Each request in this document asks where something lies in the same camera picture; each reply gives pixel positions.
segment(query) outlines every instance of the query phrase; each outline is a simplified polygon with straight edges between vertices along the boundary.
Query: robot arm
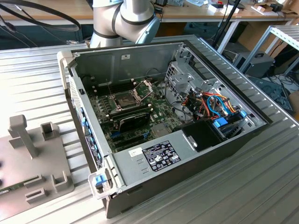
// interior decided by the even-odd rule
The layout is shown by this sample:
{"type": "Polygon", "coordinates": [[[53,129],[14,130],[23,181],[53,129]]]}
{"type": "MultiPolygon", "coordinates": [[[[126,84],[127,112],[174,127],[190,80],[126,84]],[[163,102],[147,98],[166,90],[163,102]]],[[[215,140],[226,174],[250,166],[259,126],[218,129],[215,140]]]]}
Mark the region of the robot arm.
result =
{"type": "Polygon", "coordinates": [[[94,0],[91,48],[118,46],[122,37],[149,43],[160,21],[150,0],[94,0]]]}

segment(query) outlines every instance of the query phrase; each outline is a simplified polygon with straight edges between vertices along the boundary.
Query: wooden desk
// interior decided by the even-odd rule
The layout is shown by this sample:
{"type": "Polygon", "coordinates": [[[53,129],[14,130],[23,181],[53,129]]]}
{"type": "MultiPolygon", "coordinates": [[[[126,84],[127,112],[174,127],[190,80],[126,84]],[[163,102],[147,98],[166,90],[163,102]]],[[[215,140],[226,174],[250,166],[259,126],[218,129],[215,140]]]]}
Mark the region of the wooden desk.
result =
{"type": "MultiPolygon", "coordinates": [[[[78,20],[81,24],[93,24],[93,11],[85,0],[31,0],[53,9],[56,9],[62,13],[65,13],[74,19],[78,20]]],[[[20,12],[13,5],[8,5],[11,9],[20,12]]],[[[32,9],[24,8],[35,19],[51,24],[70,24],[68,21],[61,19],[60,17],[32,9]]],[[[0,10],[0,14],[3,18],[14,25],[32,25],[23,20],[3,12],[0,10]]],[[[195,6],[191,3],[185,2],[183,7],[165,6],[162,22],[218,22],[223,18],[222,13],[212,13],[207,9],[207,6],[195,6]]],[[[228,43],[233,32],[237,28],[241,21],[286,21],[286,25],[293,22],[294,19],[299,18],[299,15],[286,14],[285,16],[273,15],[264,16],[259,14],[250,8],[250,5],[246,5],[244,11],[240,11],[235,14],[231,21],[231,25],[226,32],[226,35],[221,42],[218,52],[222,53],[226,44],[228,43]]]]}

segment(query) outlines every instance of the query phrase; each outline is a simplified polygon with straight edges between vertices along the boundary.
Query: slotted metal table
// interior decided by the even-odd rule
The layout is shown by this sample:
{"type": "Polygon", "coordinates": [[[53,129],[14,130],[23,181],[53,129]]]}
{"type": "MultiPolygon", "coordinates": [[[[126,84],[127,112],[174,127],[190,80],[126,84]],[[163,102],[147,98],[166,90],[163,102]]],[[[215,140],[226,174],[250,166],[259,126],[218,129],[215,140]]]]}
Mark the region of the slotted metal table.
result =
{"type": "MultiPolygon", "coordinates": [[[[264,44],[270,34],[274,34],[276,36],[275,40],[266,50],[266,53],[270,51],[273,45],[277,42],[278,39],[286,42],[291,45],[293,48],[299,51],[299,26],[269,26],[261,39],[257,42],[256,46],[253,48],[252,52],[249,54],[243,65],[240,67],[240,71],[244,72],[248,67],[251,59],[256,55],[259,48],[264,44]]],[[[285,71],[285,74],[288,74],[297,64],[299,63],[299,57],[289,66],[289,68],[285,71]]]]}
{"type": "MultiPolygon", "coordinates": [[[[121,215],[106,219],[102,202],[92,198],[87,183],[90,171],[66,104],[56,60],[60,50],[86,46],[0,51],[2,124],[15,114],[25,114],[29,128],[46,121],[58,124],[75,183],[73,192],[3,223],[298,222],[299,124],[204,40],[186,35],[156,38],[154,42],[183,39],[190,41],[261,108],[273,120],[271,126],[232,157],[121,215]]],[[[200,64],[197,67],[204,75],[208,72],[200,64]]],[[[7,134],[7,126],[0,126],[0,134],[7,134]]]]}

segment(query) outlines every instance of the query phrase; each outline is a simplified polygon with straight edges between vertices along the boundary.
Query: warning label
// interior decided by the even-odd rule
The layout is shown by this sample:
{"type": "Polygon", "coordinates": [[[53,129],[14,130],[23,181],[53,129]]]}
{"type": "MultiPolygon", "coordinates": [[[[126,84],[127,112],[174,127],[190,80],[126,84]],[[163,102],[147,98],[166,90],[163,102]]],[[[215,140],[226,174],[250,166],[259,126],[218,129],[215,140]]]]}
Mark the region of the warning label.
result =
{"type": "Polygon", "coordinates": [[[181,160],[169,141],[143,149],[142,152],[155,172],[181,160]]]}

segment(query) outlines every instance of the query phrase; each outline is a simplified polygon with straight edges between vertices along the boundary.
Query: power cable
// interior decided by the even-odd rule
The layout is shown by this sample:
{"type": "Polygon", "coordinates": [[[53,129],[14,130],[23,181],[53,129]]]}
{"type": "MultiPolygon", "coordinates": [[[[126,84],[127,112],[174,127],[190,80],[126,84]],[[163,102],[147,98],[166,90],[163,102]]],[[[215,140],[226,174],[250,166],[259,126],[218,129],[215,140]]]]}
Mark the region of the power cable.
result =
{"type": "Polygon", "coordinates": [[[26,45],[27,47],[30,48],[30,46],[28,44],[26,44],[24,41],[22,41],[21,39],[19,39],[18,37],[16,37],[15,35],[13,35],[12,33],[10,33],[9,31],[5,30],[1,25],[0,25],[0,29],[2,29],[4,32],[8,33],[9,35],[13,36],[15,39],[17,39],[18,41],[22,42],[24,45],[26,45]]]}
{"type": "Polygon", "coordinates": [[[216,47],[218,41],[220,40],[220,38],[221,38],[221,36],[222,36],[222,34],[223,34],[223,32],[224,32],[226,26],[228,25],[230,19],[232,18],[233,14],[234,14],[234,12],[235,12],[235,9],[237,8],[237,6],[238,6],[238,4],[240,3],[240,1],[241,1],[241,0],[236,0],[236,1],[235,1],[235,4],[234,4],[232,10],[230,11],[230,13],[229,13],[229,15],[228,15],[228,17],[227,17],[227,19],[226,19],[226,21],[225,21],[225,23],[224,23],[224,26],[223,26],[223,28],[221,29],[221,32],[218,33],[217,35],[215,35],[215,40],[214,40],[214,42],[213,42],[213,44],[212,44],[212,47],[213,47],[213,48],[216,47]]]}
{"type": "Polygon", "coordinates": [[[220,25],[219,25],[219,27],[218,27],[218,30],[217,30],[217,32],[214,34],[213,43],[214,43],[214,41],[215,41],[215,37],[217,36],[217,33],[218,33],[219,30],[221,29],[221,26],[222,26],[222,23],[223,23],[223,21],[224,21],[226,12],[227,12],[227,10],[228,10],[228,5],[229,5],[229,1],[228,1],[228,4],[226,5],[225,13],[224,13],[224,16],[223,16],[223,18],[222,18],[222,21],[221,21],[221,23],[220,23],[220,25]]]}
{"type": "Polygon", "coordinates": [[[4,25],[8,29],[8,31],[10,31],[11,33],[21,34],[23,37],[25,37],[25,39],[27,39],[29,42],[31,42],[34,46],[38,47],[37,44],[34,43],[32,40],[30,40],[25,34],[17,31],[17,29],[15,28],[15,26],[13,24],[11,24],[10,22],[6,22],[1,15],[0,15],[0,19],[2,20],[2,22],[4,23],[4,25]]]}
{"type": "MultiPolygon", "coordinates": [[[[18,5],[15,5],[17,9],[19,9],[20,11],[22,11],[26,16],[28,16],[29,18],[33,19],[36,21],[36,19],[34,19],[31,15],[29,15],[24,9],[20,8],[18,5]]],[[[46,31],[48,34],[52,35],[53,37],[57,38],[58,40],[60,40],[62,43],[66,43],[66,41],[60,39],[58,36],[56,36],[55,34],[51,33],[50,31],[48,31],[45,27],[40,26],[44,31],[46,31]]]]}
{"type": "Polygon", "coordinates": [[[56,29],[56,30],[62,30],[62,31],[78,31],[78,30],[81,29],[80,23],[78,23],[78,21],[75,20],[75,19],[73,19],[72,17],[70,17],[70,16],[68,16],[68,15],[66,15],[64,13],[61,13],[61,12],[55,10],[55,9],[52,9],[52,8],[49,8],[49,7],[40,5],[40,4],[36,4],[36,3],[33,3],[33,2],[29,2],[29,1],[23,1],[23,0],[0,0],[0,9],[2,9],[3,11],[5,11],[5,12],[11,14],[11,15],[14,15],[14,16],[18,17],[21,20],[24,20],[24,21],[36,24],[38,26],[46,27],[46,28],[51,28],[51,29],[56,29]],[[5,7],[1,3],[11,4],[11,5],[18,5],[18,6],[23,6],[23,7],[35,8],[35,9],[38,9],[38,10],[41,10],[41,11],[44,11],[44,12],[47,12],[47,13],[59,16],[59,17],[61,17],[63,19],[66,19],[66,20],[70,21],[71,23],[73,23],[75,26],[74,27],[62,27],[60,25],[51,25],[51,24],[48,24],[48,23],[40,22],[40,21],[31,19],[31,18],[28,18],[26,16],[23,16],[23,15],[21,15],[19,13],[16,13],[15,11],[13,11],[13,10],[5,7]]]}

